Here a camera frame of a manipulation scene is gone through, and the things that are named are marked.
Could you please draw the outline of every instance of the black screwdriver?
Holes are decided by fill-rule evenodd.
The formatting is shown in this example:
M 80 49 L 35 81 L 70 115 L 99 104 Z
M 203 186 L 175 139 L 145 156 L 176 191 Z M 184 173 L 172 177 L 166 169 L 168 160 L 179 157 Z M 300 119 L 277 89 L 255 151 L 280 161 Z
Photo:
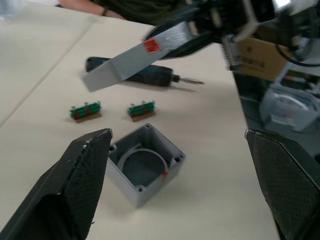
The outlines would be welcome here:
M 110 58 L 92 56 L 86 60 L 85 70 L 90 72 Z M 145 69 L 141 70 L 137 74 L 129 77 L 127 81 L 136 82 L 141 84 L 159 86 L 159 87 L 168 87 L 171 82 L 185 82 L 189 84 L 204 84 L 204 82 L 192 79 L 192 78 L 181 78 L 179 75 L 174 74 L 174 70 L 165 66 L 156 66 L 150 65 Z

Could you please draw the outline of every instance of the white table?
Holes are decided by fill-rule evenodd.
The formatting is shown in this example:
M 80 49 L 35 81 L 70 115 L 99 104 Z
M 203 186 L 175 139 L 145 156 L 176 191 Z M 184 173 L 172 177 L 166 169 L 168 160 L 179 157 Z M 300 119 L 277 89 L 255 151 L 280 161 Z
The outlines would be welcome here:
M 0 21 L 0 127 L 96 18 L 26 2 Z
M 116 141 L 151 123 L 186 154 L 180 175 L 141 209 L 105 178 L 89 240 L 278 239 L 244 139 L 236 85 L 218 45 L 157 62 L 204 86 L 124 83 L 89 93 L 82 84 L 85 58 L 113 57 L 139 43 L 148 29 L 100 18 L 0 128 L 0 227 L 73 139 L 112 128 Z M 71 106 L 98 100 L 103 117 L 79 124 L 69 118 Z M 155 100 L 157 115 L 133 123 L 126 109 L 141 100 Z

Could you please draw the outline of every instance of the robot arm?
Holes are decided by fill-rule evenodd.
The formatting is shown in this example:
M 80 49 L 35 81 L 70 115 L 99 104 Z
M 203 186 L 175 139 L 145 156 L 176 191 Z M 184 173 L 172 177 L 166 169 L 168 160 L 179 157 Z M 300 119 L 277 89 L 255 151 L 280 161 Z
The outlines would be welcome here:
M 84 77 L 92 92 L 122 82 L 159 59 L 185 57 L 212 43 L 222 44 L 230 70 L 234 42 L 251 36 L 260 24 L 279 14 L 290 18 L 318 0 L 186 0 L 134 48 L 110 59 Z

